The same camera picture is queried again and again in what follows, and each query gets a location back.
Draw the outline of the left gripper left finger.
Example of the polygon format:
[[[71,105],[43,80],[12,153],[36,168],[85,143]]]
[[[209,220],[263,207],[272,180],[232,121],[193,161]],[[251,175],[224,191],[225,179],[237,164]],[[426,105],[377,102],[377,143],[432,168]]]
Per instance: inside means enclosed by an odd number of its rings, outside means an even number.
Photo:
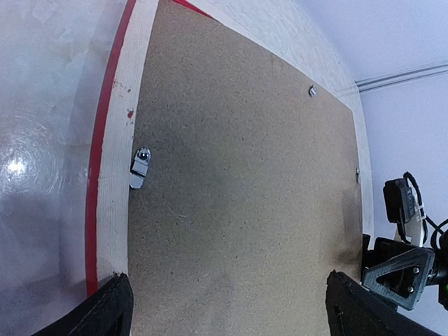
[[[112,276],[96,293],[36,335],[130,335],[134,295],[125,273]]]

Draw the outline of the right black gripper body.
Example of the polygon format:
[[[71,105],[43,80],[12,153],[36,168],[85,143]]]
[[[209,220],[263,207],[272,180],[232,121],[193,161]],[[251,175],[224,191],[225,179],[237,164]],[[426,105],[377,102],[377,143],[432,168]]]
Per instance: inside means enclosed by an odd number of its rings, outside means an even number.
[[[415,308],[425,287],[438,287],[438,302],[447,308],[447,234],[436,248],[417,247],[377,238],[368,249],[370,236],[363,235],[362,286],[376,296],[402,307]]]

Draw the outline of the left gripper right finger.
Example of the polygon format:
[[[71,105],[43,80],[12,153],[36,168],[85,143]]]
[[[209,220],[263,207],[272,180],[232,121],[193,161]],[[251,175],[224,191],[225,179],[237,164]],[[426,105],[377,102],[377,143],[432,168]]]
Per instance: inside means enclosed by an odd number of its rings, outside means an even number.
[[[327,278],[325,306],[331,335],[435,335],[393,310],[343,272]]]

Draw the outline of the wooden red photo frame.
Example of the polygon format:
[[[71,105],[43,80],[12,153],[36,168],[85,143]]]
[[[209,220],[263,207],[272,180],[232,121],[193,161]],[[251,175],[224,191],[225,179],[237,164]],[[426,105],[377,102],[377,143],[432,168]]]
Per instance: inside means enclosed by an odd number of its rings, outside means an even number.
[[[360,90],[348,66],[297,1],[184,1],[280,57],[349,107],[358,147],[362,224],[375,231],[372,170]],[[85,208],[87,294],[127,271],[132,142],[156,1],[127,1],[106,65],[90,152]]]

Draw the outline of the brown backing board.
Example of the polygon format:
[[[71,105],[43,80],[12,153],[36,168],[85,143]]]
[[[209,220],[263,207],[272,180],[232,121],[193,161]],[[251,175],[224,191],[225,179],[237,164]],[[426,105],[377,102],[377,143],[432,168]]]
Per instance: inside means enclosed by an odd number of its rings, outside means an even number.
[[[328,335],[326,280],[358,278],[351,111],[237,32],[161,1],[130,193],[134,335]]]

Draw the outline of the right aluminium post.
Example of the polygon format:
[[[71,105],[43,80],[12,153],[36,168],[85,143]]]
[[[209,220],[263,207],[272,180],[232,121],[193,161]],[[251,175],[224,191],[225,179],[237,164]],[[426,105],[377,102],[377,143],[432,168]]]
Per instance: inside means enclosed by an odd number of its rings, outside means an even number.
[[[364,93],[445,74],[447,74],[447,60],[423,64],[374,78],[357,80],[356,85],[358,91]]]

